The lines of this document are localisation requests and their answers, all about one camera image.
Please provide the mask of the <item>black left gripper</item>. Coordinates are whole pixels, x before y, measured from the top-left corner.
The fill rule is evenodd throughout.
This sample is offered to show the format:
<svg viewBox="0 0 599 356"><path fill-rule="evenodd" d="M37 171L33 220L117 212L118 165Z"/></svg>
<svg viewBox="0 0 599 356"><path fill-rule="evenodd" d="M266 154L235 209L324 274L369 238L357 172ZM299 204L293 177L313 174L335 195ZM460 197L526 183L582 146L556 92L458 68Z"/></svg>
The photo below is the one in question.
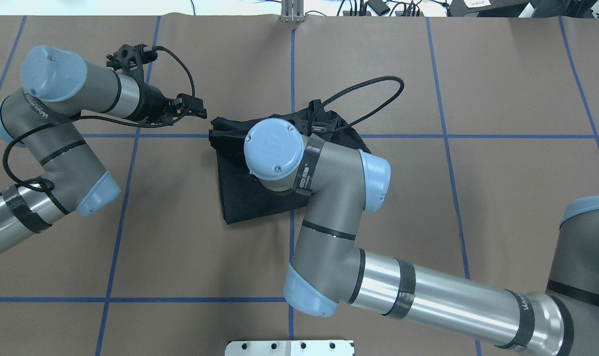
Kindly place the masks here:
<svg viewBox="0 0 599 356"><path fill-rule="evenodd" d="M207 119L207 109L203 100L188 94L178 94L175 99L168 99L158 88L139 83L139 102L131 115L132 122L168 124L178 117L185 116Z"/></svg>

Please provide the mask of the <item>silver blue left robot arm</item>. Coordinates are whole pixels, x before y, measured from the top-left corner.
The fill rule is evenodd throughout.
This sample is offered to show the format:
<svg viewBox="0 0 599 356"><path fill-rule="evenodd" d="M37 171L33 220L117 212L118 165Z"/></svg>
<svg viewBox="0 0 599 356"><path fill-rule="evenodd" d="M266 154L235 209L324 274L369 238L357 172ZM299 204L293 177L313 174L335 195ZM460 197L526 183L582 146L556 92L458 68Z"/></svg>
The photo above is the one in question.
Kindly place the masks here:
<svg viewBox="0 0 599 356"><path fill-rule="evenodd" d="M104 120L131 128L165 128L183 117L206 119L202 99L165 97L146 83L144 65L159 45L122 45L107 64L41 45L21 65L22 88L0 104L2 166L13 181L0 193L0 254L72 212L88 217L121 192L75 123Z"/></svg>

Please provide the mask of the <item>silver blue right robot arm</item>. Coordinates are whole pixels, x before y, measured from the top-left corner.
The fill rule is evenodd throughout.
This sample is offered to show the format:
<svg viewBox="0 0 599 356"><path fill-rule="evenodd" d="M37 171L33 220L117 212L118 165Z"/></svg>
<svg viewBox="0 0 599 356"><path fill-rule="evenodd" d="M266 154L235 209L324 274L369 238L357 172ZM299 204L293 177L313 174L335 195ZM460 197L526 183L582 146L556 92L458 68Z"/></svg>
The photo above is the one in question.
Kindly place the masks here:
<svg viewBox="0 0 599 356"><path fill-rule="evenodd" d="M599 356L599 151L590 139L378 139L372 154L266 119L246 164L309 197L284 288L494 353Z"/></svg>

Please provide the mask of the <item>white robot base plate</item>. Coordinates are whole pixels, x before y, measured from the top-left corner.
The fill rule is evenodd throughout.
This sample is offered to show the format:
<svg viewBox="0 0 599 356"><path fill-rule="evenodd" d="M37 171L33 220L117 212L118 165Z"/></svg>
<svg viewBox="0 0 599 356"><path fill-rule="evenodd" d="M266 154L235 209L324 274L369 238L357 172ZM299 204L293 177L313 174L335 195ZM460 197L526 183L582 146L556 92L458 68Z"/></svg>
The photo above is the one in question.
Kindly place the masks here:
<svg viewBox="0 0 599 356"><path fill-rule="evenodd" d="M355 356L349 340L266 340L230 342L225 356Z"/></svg>

